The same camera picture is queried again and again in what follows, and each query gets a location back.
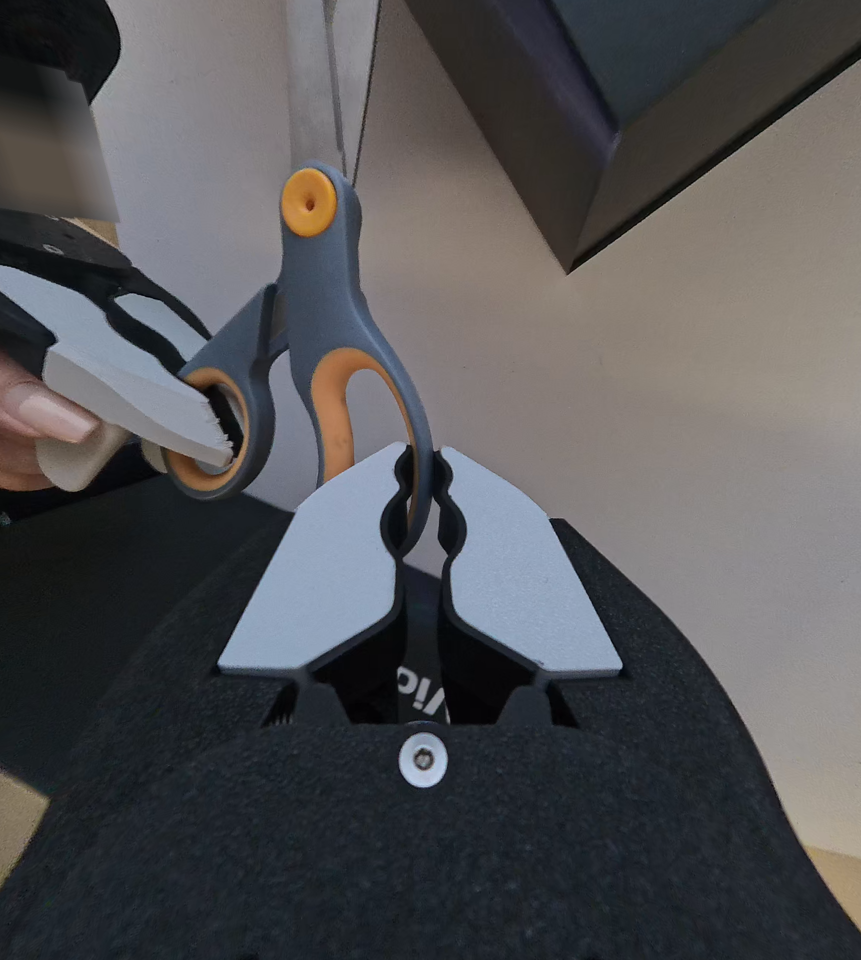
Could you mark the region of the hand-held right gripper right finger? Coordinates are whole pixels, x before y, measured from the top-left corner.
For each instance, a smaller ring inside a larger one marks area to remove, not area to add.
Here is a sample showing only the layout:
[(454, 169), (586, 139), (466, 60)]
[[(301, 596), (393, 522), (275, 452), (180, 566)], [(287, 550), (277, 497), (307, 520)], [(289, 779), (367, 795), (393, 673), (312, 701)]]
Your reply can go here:
[(618, 676), (621, 657), (548, 514), (453, 447), (437, 465), (450, 622), (550, 680)]

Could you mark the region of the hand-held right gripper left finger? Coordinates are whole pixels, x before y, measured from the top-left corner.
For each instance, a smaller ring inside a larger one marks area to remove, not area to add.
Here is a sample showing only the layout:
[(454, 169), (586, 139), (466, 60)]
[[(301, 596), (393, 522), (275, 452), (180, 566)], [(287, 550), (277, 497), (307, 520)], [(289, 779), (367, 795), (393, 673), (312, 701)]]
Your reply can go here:
[(316, 669), (387, 620), (398, 558), (386, 513), (410, 452), (392, 442), (304, 500), (217, 661), (222, 673)]

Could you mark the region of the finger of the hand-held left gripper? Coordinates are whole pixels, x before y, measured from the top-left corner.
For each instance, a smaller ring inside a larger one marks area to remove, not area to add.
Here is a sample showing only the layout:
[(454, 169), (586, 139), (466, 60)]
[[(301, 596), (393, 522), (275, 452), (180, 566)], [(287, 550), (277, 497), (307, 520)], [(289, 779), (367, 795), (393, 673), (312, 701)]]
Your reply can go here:
[(210, 335), (160, 299), (127, 293), (112, 298), (112, 329), (150, 354), (166, 370), (181, 370), (204, 347)]
[(232, 443), (207, 397), (113, 330), (87, 296), (9, 266), (0, 266), (0, 293), (55, 337), (44, 384), (101, 420), (83, 442), (36, 442), (40, 470), (54, 486), (84, 490), (130, 435), (216, 469), (230, 465)]

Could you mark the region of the grey orange scissors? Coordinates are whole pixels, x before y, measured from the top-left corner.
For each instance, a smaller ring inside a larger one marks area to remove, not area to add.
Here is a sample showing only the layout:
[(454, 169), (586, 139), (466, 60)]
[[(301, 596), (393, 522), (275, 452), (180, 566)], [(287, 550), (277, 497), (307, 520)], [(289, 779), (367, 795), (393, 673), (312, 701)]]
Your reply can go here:
[(162, 458), (172, 482), (191, 498), (241, 493), (268, 462), (276, 425), (269, 372), (288, 353), (314, 431), (320, 487), (355, 463), (347, 387), (354, 374), (373, 371), (390, 389), (408, 435), (407, 518), (399, 509), (391, 526), (391, 543), (406, 556), (430, 511), (435, 449), (419, 393), (363, 292), (363, 211), (355, 190), (381, 3), (284, 6), (292, 171), (280, 190), (280, 272), (179, 373), (206, 399), (227, 389), (241, 414), (242, 441), (221, 472), (204, 471), (200, 454), (164, 449)]

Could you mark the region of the black board panel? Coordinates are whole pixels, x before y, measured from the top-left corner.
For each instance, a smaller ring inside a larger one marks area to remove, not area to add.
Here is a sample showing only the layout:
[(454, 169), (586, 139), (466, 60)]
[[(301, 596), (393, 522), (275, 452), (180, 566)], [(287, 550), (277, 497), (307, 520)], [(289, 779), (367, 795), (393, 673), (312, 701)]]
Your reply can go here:
[(410, 1), (570, 273), (861, 59), (861, 1)]

